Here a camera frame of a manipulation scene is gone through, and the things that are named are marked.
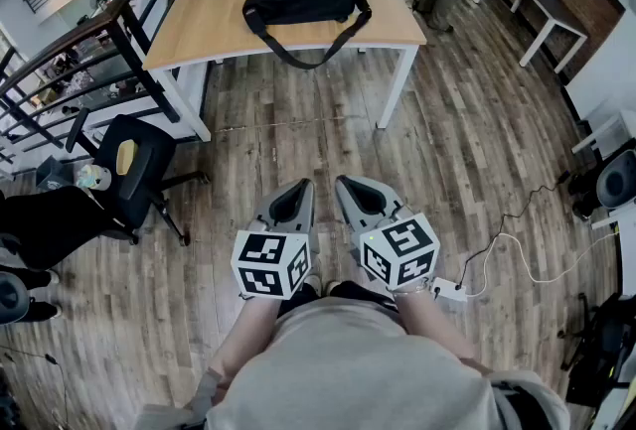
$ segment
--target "cable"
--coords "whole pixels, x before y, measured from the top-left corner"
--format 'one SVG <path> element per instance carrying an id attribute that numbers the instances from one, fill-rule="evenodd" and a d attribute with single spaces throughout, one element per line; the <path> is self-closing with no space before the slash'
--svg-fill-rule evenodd
<path id="1" fill-rule="evenodd" d="M 13 353 L 18 353 L 21 355 L 25 355 L 25 356 L 30 356 L 31 358 L 41 358 L 41 359 L 45 359 L 46 361 L 48 361 L 50 364 L 54 364 L 55 366 L 57 366 L 60 369 L 60 377 L 62 378 L 62 387 L 64 389 L 64 420 L 65 420 L 65 424 L 64 424 L 64 428 L 68 429 L 69 428 L 69 406 L 67 404 L 67 383 L 64 380 L 64 371 L 62 370 L 62 366 L 58 363 L 58 361 L 51 355 L 34 355 L 33 353 L 26 353 L 24 351 L 19 351 L 18 349 L 13 349 L 7 346 L 0 346 L 0 349 L 5 349 L 6 351 L 11 351 Z M 9 357 L 9 359 L 11 360 L 11 362 L 14 362 L 13 359 L 5 354 L 5 356 Z"/>
<path id="2" fill-rule="evenodd" d="M 457 288 L 461 287 L 464 283 L 464 278 L 466 276 L 466 270 L 468 269 L 468 263 L 473 260 L 477 255 L 484 253 L 486 250 L 488 250 L 489 248 L 491 248 L 491 245 L 493 244 L 493 242 L 495 241 L 495 239 L 497 238 L 497 236 L 499 234 L 502 233 L 502 230 L 504 228 L 504 220 L 506 219 L 506 216 L 510 217 L 510 218 L 521 218 L 523 216 L 523 214 L 526 212 L 526 210 L 528 209 L 528 206 L 530 205 L 530 202 L 533 199 L 533 195 L 534 194 L 538 194 L 542 189 L 546 189 L 549 192 L 553 192 L 554 190 L 557 189 L 558 185 L 560 185 L 561 183 L 563 183 L 565 180 L 567 180 L 567 178 L 569 177 L 569 172 L 565 171 L 563 174 L 560 175 L 560 177 L 558 178 L 558 180 L 556 181 L 555 185 L 552 188 L 547 187 L 546 185 L 541 185 L 540 187 L 538 187 L 536 190 L 532 190 L 530 192 L 530 194 L 528 195 L 528 200 L 526 201 L 526 205 L 524 206 L 524 208 L 521 210 L 521 212 L 518 215 L 511 215 L 509 213 L 503 213 L 501 215 L 501 222 L 499 223 L 499 230 L 497 231 L 497 233 L 495 235 L 493 235 L 490 238 L 490 241 L 488 241 L 488 244 L 486 245 L 485 248 L 482 248 L 481 250 L 479 250 L 478 252 L 473 253 L 470 257 L 468 257 L 466 259 L 466 261 L 464 262 L 464 270 L 462 272 L 461 278 L 459 279 L 459 282 L 457 283 Z"/>
<path id="3" fill-rule="evenodd" d="M 514 239 L 515 241 L 517 241 L 517 245 L 519 246 L 519 251 L 521 252 L 521 258 L 524 261 L 524 265 L 526 266 L 526 271 L 528 271 L 528 276 L 530 276 L 530 279 L 535 282 L 535 283 L 553 283 L 556 282 L 557 280 L 560 280 L 563 276 L 565 276 L 567 273 L 569 273 L 572 269 L 574 269 L 578 263 L 580 262 L 580 260 L 585 256 L 585 254 L 591 250 L 594 245 L 596 245 L 596 243 L 603 241 L 604 239 L 607 239 L 608 237 L 612 237 L 616 234 L 618 234 L 619 232 L 612 232 L 611 234 L 607 234 L 604 235 L 603 237 L 599 237 L 598 239 L 596 239 L 592 244 L 590 244 L 587 249 L 581 253 L 576 260 L 574 261 L 574 263 L 566 270 L 564 271 L 562 274 L 560 274 L 558 277 L 553 278 L 551 280 L 537 280 L 533 274 L 530 272 L 530 266 L 528 265 L 528 262 L 526 261 L 526 257 L 524 257 L 524 250 L 521 246 L 521 243 L 519 242 L 518 239 L 516 239 L 513 235 L 507 234 L 506 232 L 500 232 L 499 234 L 497 234 L 495 236 L 495 239 L 501 237 L 501 236 L 506 236 L 506 237 L 510 237 L 511 239 Z M 466 294 L 467 298 L 477 298 L 479 296 L 481 296 L 484 292 L 486 292 L 486 288 L 488 287 L 488 273 L 486 270 L 486 266 L 488 265 L 488 258 L 490 257 L 490 252 L 492 251 L 493 247 L 495 246 L 495 241 L 493 240 L 490 248 L 488 249 L 488 253 L 486 254 L 486 258 L 484 259 L 484 288 L 482 290 L 480 290 L 477 294 Z"/>

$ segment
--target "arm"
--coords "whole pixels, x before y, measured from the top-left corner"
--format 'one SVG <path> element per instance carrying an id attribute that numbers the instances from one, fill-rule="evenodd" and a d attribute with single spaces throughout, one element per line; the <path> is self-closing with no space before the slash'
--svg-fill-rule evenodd
<path id="1" fill-rule="evenodd" d="M 230 333 L 212 357 L 210 367 L 220 377 L 215 403 L 221 401 L 241 368 L 262 353 L 273 333 L 280 300 L 253 298 L 245 302 Z"/>
<path id="2" fill-rule="evenodd" d="M 403 287 L 403 290 L 412 291 L 418 283 L 417 280 Z M 394 292 L 394 295 L 399 315 L 410 335 L 427 337 L 462 361 L 473 360 L 473 347 L 441 312 L 428 290 L 407 294 Z"/>

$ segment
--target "white cube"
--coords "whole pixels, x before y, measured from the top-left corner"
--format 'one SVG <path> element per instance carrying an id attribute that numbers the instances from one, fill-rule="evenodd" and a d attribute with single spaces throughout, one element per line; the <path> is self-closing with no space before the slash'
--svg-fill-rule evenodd
<path id="1" fill-rule="evenodd" d="M 309 234 L 238 231 L 232 270 L 244 295 L 289 299 L 310 269 Z"/>
<path id="2" fill-rule="evenodd" d="M 419 213 L 360 236 L 362 267 L 387 284 L 389 290 L 431 277 L 439 239 Z"/>

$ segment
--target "table top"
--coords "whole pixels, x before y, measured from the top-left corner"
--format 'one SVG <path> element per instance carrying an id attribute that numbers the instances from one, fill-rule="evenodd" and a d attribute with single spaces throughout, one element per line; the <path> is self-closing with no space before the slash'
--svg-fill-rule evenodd
<path id="1" fill-rule="evenodd" d="M 588 36 L 581 22 L 570 12 L 561 0 L 534 0 L 548 17 L 552 17 L 565 28 L 580 35 Z"/>
<path id="2" fill-rule="evenodd" d="M 247 27 L 242 16 L 245 0 L 176 0 L 148 52 L 147 70 L 267 52 L 265 43 Z M 367 0 L 371 20 L 350 41 L 369 46 L 424 45 L 426 38 L 404 0 Z M 351 26 L 345 23 L 311 22 L 269 26 L 270 35 L 286 48 L 329 47 Z"/>

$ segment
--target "black duffel bag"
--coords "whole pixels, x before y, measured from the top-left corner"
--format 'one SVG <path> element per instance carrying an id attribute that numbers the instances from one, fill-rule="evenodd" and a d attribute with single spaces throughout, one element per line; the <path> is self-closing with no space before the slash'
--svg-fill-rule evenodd
<path id="1" fill-rule="evenodd" d="M 356 22 L 343 31 L 334 41 L 320 63 L 310 64 L 291 56 L 267 33 L 268 24 L 301 24 L 303 22 L 346 22 L 358 7 Z M 371 19 L 367 0 L 245 0 L 242 15 L 249 28 L 286 63 L 303 70 L 313 70 L 329 61 L 347 41 Z"/>

